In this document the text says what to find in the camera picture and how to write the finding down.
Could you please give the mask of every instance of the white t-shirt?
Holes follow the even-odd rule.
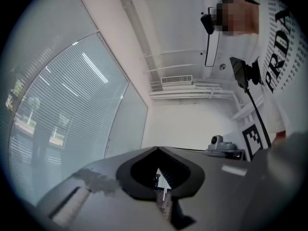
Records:
[[[269,133],[308,130],[308,40],[285,4],[259,0],[258,65]]]

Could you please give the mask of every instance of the hair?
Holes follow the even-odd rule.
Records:
[[[223,23],[222,23],[222,19],[225,16],[224,13],[223,13],[222,5],[227,4],[227,3],[233,3],[233,1],[234,0],[221,0],[216,6],[216,13],[215,13],[214,18],[213,18],[213,25],[218,27],[218,30],[222,31],[225,35],[232,35],[233,32],[230,32],[228,30],[228,26],[223,25]],[[245,0],[245,2],[260,5],[258,2],[254,1],[254,0]]]

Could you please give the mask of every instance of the black device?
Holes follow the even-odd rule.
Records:
[[[252,80],[252,82],[257,85],[258,83],[260,83],[260,70],[259,70],[259,66],[258,66],[258,62],[255,61],[252,64],[252,67],[250,67],[249,65],[246,64],[245,61],[238,59],[236,57],[230,57],[230,61],[231,61],[231,65],[233,68],[233,72],[234,72],[234,77],[237,81],[237,83],[239,84],[239,86],[241,88],[244,89],[245,93],[248,94],[255,110],[256,110],[256,114],[257,117],[260,121],[264,136],[265,136],[265,140],[266,143],[268,144],[268,147],[271,147],[271,142],[270,142],[270,138],[268,135],[268,132],[266,131],[266,128],[264,126],[264,123],[262,121],[262,118],[260,116],[260,113],[256,107],[256,104],[254,102],[254,99],[252,98],[250,92],[249,92],[249,88],[248,88],[248,81]]]

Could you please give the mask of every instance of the tree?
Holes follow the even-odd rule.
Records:
[[[30,98],[27,99],[27,102],[28,102],[28,104],[31,108],[31,113],[30,113],[30,116],[29,116],[28,122],[27,122],[27,124],[29,125],[30,121],[31,121],[31,117],[33,115],[33,112],[39,109],[40,101],[39,101],[38,97],[30,97]]]

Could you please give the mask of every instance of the white ceiling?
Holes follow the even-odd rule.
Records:
[[[200,18],[220,0],[121,0],[148,64],[150,81],[161,77],[234,80],[231,56],[245,61],[255,49],[257,36],[220,35],[214,67],[204,66],[207,33]],[[220,64],[226,68],[219,70]]]

